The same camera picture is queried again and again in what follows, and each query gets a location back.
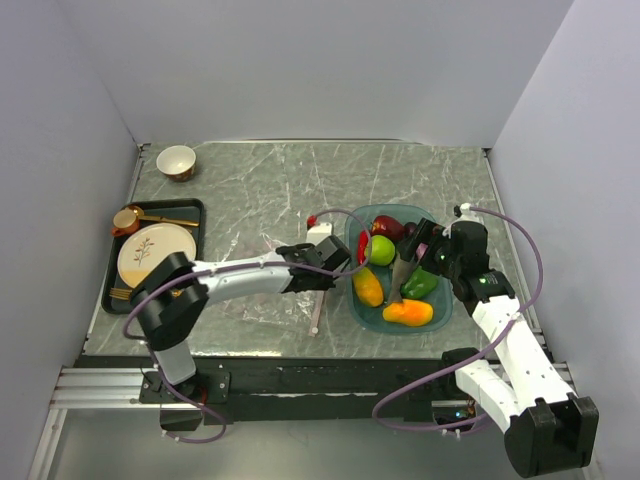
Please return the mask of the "green apple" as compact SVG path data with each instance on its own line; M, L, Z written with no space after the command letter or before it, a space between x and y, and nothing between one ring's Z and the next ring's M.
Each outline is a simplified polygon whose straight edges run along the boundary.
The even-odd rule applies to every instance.
M396 255L395 244L383 235L374 235L364 250L365 259L374 266L388 266Z

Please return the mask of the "clear zip top bag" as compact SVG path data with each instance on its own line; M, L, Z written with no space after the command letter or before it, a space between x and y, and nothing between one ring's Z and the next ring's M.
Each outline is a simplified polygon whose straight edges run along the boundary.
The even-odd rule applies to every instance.
M324 291L286 294L255 294L223 302L219 308L226 320L244 327L319 335L325 300Z

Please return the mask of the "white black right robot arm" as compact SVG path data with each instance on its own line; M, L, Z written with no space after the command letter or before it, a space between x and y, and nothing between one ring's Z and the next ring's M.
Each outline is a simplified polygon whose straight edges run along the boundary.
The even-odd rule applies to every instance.
M499 426L514 470L523 478L590 464L599 412L560 376L523 318L524 306L506 276L489 265L488 232L472 215L450 226L420 220L400 257L419 245L418 264L450 281L455 297L488 338L506 380L477 352L425 377L449 398L471 396Z

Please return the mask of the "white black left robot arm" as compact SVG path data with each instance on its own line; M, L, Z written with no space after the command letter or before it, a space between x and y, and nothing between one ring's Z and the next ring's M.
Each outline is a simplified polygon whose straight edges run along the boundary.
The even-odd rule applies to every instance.
M227 262L190 261L182 252L172 253L134 289L127 322L140 325L140 339L163 375L163 390L184 402L199 387L187 338L205 307L257 294L327 291L347 274L350 259L334 235L316 245L282 246Z

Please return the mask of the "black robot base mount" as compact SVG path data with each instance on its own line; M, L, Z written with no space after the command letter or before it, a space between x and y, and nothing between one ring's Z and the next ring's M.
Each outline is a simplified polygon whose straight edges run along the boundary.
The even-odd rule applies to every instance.
M211 408L183 404L141 356L81 356L79 369L137 375L133 404L157 407L175 433L200 425L248 421L365 419L386 395L443 368L435 359L313 359L200 357L196 376L180 392Z

